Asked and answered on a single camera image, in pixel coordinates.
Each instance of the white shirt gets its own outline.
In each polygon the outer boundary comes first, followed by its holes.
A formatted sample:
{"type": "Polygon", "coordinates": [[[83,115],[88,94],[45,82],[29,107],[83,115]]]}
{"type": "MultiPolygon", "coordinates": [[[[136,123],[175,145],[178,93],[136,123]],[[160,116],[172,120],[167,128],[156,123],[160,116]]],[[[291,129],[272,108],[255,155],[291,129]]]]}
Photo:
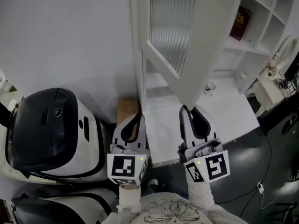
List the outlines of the white shirt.
{"type": "Polygon", "coordinates": [[[210,185],[194,183],[186,175],[189,200],[175,193],[153,193],[141,198],[140,187],[120,186],[118,214],[111,213],[102,224],[246,224],[245,221],[215,205],[210,185]]]}

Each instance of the cabinet door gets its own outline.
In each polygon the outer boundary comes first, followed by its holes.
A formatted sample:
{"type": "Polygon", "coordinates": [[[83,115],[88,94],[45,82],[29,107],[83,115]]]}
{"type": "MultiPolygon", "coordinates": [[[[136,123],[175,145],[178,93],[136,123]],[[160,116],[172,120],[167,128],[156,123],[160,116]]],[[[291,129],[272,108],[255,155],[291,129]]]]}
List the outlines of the cabinet door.
{"type": "Polygon", "coordinates": [[[232,28],[240,0],[139,0],[142,54],[193,109],[232,28]]]}

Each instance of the graphic print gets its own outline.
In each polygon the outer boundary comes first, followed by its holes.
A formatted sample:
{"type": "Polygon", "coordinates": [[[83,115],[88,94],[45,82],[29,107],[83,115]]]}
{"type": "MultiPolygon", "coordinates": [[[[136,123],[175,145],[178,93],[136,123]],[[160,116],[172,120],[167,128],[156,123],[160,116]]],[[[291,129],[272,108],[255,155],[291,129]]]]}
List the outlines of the graphic print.
{"type": "Polygon", "coordinates": [[[112,176],[134,177],[135,157],[114,156],[112,165],[112,176]]]}
{"type": "Polygon", "coordinates": [[[200,219],[198,209],[192,207],[184,199],[174,201],[161,198],[148,203],[142,212],[149,214],[144,218],[145,223],[176,223],[180,221],[189,224],[200,219]]]}
{"type": "Polygon", "coordinates": [[[206,158],[206,167],[210,180],[221,177],[228,173],[223,154],[206,158]]]}
{"type": "Polygon", "coordinates": [[[200,175],[200,172],[198,171],[198,169],[197,169],[194,162],[186,165],[186,168],[188,169],[188,171],[189,171],[192,179],[194,180],[194,182],[203,182],[204,181],[204,179],[200,175]]]}

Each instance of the white cable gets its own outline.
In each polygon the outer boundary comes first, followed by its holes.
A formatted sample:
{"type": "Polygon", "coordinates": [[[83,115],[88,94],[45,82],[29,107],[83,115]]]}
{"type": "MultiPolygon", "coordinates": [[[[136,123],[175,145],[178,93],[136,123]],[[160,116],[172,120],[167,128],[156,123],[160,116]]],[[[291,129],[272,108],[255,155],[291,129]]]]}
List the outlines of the white cable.
{"type": "Polygon", "coordinates": [[[277,192],[277,194],[276,194],[276,196],[275,196],[275,198],[274,198],[274,200],[273,200],[273,202],[271,202],[271,203],[268,203],[267,205],[265,205],[264,207],[263,207],[263,199],[264,199],[264,197],[265,197],[265,194],[264,193],[262,193],[262,195],[263,195],[263,198],[262,198],[262,205],[261,205],[261,209],[265,209],[269,204],[272,204],[272,203],[274,203],[275,202],[275,200],[276,200],[276,198],[277,198],[277,196],[278,196],[278,194],[279,194],[279,191],[280,191],[280,189],[282,188],[282,186],[284,185],[284,183],[285,183],[285,180],[286,180],[286,178],[288,177],[288,175],[290,174],[290,171],[291,171],[291,169],[292,169],[292,167],[293,167],[293,165],[295,164],[295,162],[291,165],[291,168],[290,168],[290,170],[289,170],[289,172],[288,172],[288,174],[285,176],[285,179],[283,180],[283,182],[282,182],[282,184],[280,185],[280,188],[278,189],[278,192],[277,192]]]}

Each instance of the red book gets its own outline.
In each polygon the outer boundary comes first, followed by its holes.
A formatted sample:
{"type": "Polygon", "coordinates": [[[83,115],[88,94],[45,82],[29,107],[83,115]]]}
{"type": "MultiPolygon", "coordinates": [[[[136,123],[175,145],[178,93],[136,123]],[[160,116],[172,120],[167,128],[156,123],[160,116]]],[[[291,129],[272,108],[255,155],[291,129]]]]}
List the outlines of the red book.
{"type": "Polygon", "coordinates": [[[241,40],[244,31],[247,27],[247,24],[249,22],[249,18],[251,15],[251,11],[248,9],[239,6],[237,16],[235,17],[235,21],[232,27],[232,30],[230,31],[230,36],[237,39],[238,41],[241,40]]]}

